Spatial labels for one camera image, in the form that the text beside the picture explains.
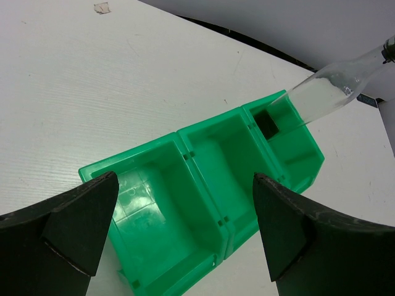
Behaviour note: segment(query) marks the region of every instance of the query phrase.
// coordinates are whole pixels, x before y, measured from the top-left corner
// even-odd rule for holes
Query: plastic bin compartment
[[[243,105],[243,109],[253,121],[254,129],[260,140],[268,142],[272,150],[269,154],[273,155],[273,161],[277,162],[275,165],[281,167],[284,172],[284,184],[291,190],[302,193],[313,184],[324,161],[324,156],[307,127],[301,126],[291,132],[281,134],[281,136],[274,136],[268,141],[260,131],[260,125],[264,124],[260,120],[262,112],[270,102],[284,93],[285,91],[281,91],[248,103]],[[279,130],[285,121],[292,121],[294,125],[301,122],[290,101],[279,104],[275,110],[271,111]]]
[[[118,175],[110,238],[135,295],[178,295],[224,258],[228,231],[175,133],[80,169]]]
[[[178,131],[230,231],[225,258],[259,229],[252,201],[254,173],[278,178],[248,123],[236,108]]]

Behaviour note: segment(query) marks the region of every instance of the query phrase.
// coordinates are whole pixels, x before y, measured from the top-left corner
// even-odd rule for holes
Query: white wall
[[[143,0],[250,36],[314,67],[356,57],[395,35],[394,0]],[[395,67],[364,93],[395,98]]]

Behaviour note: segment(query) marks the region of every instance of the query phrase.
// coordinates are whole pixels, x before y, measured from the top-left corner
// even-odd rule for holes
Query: clear glass bottle
[[[352,60],[330,64],[299,85],[290,89],[266,108],[269,125],[275,129],[266,129],[265,137],[270,139],[287,133],[301,125],[323,117],[355,99],[366,84],[377,74],[395,64],[395,36],[384,45]],[[292,103],[301,120],[287,120],[286,112],[279,112],[284,103]]]

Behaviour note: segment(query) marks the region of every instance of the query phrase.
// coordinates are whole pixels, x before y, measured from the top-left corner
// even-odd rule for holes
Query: green storage bin
[[[224,258],[228,231],[176,133],[81,168],[118,175],[109,236],[135,295],[179,295]]]
[[[178,131],[230,232],[225,258],[259,230],[252,200],[254,173],[264,171],[281,181],[260,147],[267,143],[258,145],[249,124],[244,110],[236,108]]]
[[[298,193],[313,183],[324,158],[309,130],[267,141],[255,121],[283,93],[79,170],[84,182],[118,175],[109,236],[136,296],[182,294],[258,231],[255,172]],[[278,112],[301,120],[289,102]]]
[[[273,137],[266,141],[254,119],[265,110],[269,103],[284,93],[285,91],[280,91],[245,104],[243,109],[252,121],[254,131],[260,141],[264,142],[266,147],[266,143],[268,143],[270,150],[267,153],[275,166],[280,167],[279,170],[283,172],[281,176],[283,184],[294,192],[302,193],[313,184],[324,161],[324,156],[309,130],[306,126],[301,126],[280,137]],[[295,126],[302,122],[298,112],[289,100],[278,105],[275,111],[277,114],[281,114],[275,120],[279,130],[281,130],[284,121],[291,120]]]

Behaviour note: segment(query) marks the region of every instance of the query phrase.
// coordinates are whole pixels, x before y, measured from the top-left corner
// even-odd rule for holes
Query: white table
[[[18,0],[0,11],[0,213],[81,184],[83,165],[281,89],[310,73],[134,0]],[[306,196],[395,226],[395,158],[378,109],[309,125],[326,160]],[[88,295],[131,295],[107,240]],[[277,295],[259,234],[187,295]]]

